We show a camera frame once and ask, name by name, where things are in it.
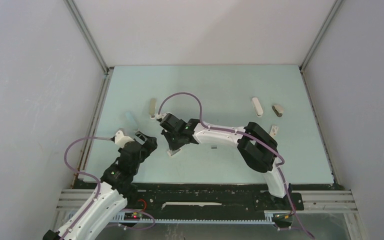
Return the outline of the light blue white stapler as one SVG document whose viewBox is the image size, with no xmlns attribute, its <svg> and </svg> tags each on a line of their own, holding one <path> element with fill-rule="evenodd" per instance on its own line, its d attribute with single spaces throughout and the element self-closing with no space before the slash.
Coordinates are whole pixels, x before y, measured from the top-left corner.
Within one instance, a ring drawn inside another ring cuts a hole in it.
<svg viewBox="0 0 384 240">
<path fill-rule="evenodd" d="M 138 131 L 139 130 L 139 125 L 138 125 L 138 122 L 136 120 L 136 118 L 134 117 L 134 115 L 130 112 L 130 111 L 127 111 L 125 113 L 125 118 L 129 124 L 129 127 L 134 131 Z"/>
</svg>

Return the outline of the staple box tray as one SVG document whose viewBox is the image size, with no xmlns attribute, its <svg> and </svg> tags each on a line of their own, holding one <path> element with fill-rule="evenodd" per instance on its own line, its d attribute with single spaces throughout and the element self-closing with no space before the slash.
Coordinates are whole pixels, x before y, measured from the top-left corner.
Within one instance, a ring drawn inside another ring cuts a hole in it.
<svg viewBox="0 0 384 240">
<path fill-rule="evenodd" d="M 176 150 L 168 150 L 167 154 L 169 157 L 173 157 L 175 154 L 179 153 L 182 149 L 176 149 Z"/>
</svg>

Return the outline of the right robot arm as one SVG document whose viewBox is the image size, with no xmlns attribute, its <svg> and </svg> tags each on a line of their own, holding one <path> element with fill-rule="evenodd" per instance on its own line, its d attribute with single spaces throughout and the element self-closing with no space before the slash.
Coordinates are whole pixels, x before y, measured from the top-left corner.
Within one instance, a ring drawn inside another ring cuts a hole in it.
<svg viewBox="0 0 384 240">
<path fill-rule="evenodd" d="M 158 114 L 156 119 L 163 128 L 161 134 L 167 140 L 170 151 L 176 152 L 189 144 L 236 148 L 246 165 L 263 175 L 271 194 L 271 204 L 277 209 L 284 209 L 290 204 L 289 184 L 279 170 L 284 160 L 277 150 L 278 143 L 257 123 L 227 127 L 206 124 L 195 118 L 185 122 L 171 113 Z"/>
</svg>

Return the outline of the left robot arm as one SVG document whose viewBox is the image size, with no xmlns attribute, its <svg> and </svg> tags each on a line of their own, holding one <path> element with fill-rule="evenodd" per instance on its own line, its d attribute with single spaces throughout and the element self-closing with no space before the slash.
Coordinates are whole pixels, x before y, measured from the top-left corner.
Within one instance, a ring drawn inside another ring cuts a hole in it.
<svg viewBox="0 0 384 240">
<path fill-rule="evenodd" d="M 137 131 L 125 135 L 119 129 L 108 141 L 118 147 L 118 157 L 100 178 L 89 174 L 96 187 L 86 202 L 58 230 L 48 230 L 45 240 L 94 240 L 110 220 L 124 208 L 138 202 L 138 188 L 133 184 L 140 165 L 158 147 L 157 138 Z"/>
</svg>

